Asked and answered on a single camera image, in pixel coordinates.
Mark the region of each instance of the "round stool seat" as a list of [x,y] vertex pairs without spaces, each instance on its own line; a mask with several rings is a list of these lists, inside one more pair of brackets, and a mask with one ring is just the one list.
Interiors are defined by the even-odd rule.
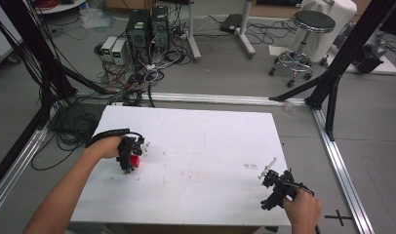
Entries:
[[293,22],[299,28],[315,33],[328,33],[335,28],[335,21],[320,12],[300,11],[295,13]]

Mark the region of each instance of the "gray floor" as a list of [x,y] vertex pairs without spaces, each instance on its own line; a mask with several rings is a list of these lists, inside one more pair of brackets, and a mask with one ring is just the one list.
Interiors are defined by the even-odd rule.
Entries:
[[[51,20],[65,22],[76,18],[77,15],[67,15]],[[210,20],[197,20],[197,27]],[[264,19],[257,20],[271,23]],[[78,24],[72,24],[68,28],[76,26]],[[94,46],[104,41],[107,35],[120,34],[124,28],[125,22],[117,20],[107,30],[88,30],[84,40],[62,35],[55,38],[55,42],[73,66],[84,76],[96,80],[101,67],[98,56],[93,53]],[[68,33],[76,38],[86,35],[82,29]],[[153,88],[153,92],[273,97],[288,90],[288,78],[285,77],[290,75],[289,71],[278,69],[274,77],[267,75],[274,60],[268,53],[267,45],[255,45],[257,54],[248,60],[244,53],[227,55],[210,50],[210,46],[225,53],[242,50],[234,37],[199,37],[196,40],[205,44],[199,45],[202,60],[166,69],[165,79]],[[286,46],[290,40],[291,35],[285,39],[275,39],[274,45]],[[396,64],[393,55],[387,56]],[[316,68],[316,75],[323,72],[322,67]],[[304,82],[298,79],[297,85]],[[80,90],[86,90],[79,84],[73,84]],[[297,97],[306,98],[309,93]],[[38,109],[37,97],[38,87],[22,65],[0,66],[0,160]],[[341,215],[351,215],[338,188],[313,115],[307,107],[160,102],[157,105],[273,113],[287,163],[293,168],[296,180],[307,184],[323,199],[323,215],[335,215],[336,210]],[[396,76],[344,74],[339,85],[335,137],[375,233],[396,233]],[[41,163],[51,164],[63,154],[52,145],[43,155]],[[27,168],[0,209],[0,233],[20,233],[38,204],[78,155],[79,150],[63,164],[47,172],[35,172]],[[319,225],[322,233],[356,232],[351,220],[345,220],[344,226],[341,226],[336,219],[322,217]],[[279,233],[290,233],[290,230],[282,228]]]

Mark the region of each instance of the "red object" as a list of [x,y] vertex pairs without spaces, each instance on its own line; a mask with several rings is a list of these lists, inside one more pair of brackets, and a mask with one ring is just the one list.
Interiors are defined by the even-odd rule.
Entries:
[[138,155],[131,155],[131,165],[134,168],[138,168],[140,163],[140,158]]
[[54,9],[55,6],[58,5],[57,0],[36,0],[34,2],[34,8],[38,11],[47,11],[50,9]]

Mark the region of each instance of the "human arm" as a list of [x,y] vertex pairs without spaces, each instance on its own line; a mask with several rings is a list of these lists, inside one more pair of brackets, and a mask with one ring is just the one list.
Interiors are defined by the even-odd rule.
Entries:
[[118,145],[121,139],[119,136],[103,138],[86,148],[73,167],[40,204],[25,227],[24,233],[63,234],[93,168],[100,159],[113,158],[119,154]]
[[297,189],[296,193],[293,201],[283,200],[283,208],[292,224],[292,234],[312,234],[322,213],[322,203],[302,189]]

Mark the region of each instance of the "stool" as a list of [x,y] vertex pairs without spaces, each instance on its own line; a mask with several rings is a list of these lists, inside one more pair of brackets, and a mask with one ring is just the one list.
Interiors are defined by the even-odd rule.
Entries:
[[314,33],[329,33],[335,28],[335,21],[329,16],[320,12],[301,11],[295,13],[292,21],[301,29],[306,30],[304,38],[300,42],[296,52],[285,51],[274,60],[274,66],[271,68],[269,75],[274,75],[276,65],[281,64],[293,71],[293,78],[287,83],[291,88],[295,84],[295,78],[298,72],[305,72],[304,79],[309,80],[313,74],[313,65],[310,58],[303,53],[303,48],[307,44],[308,36]]

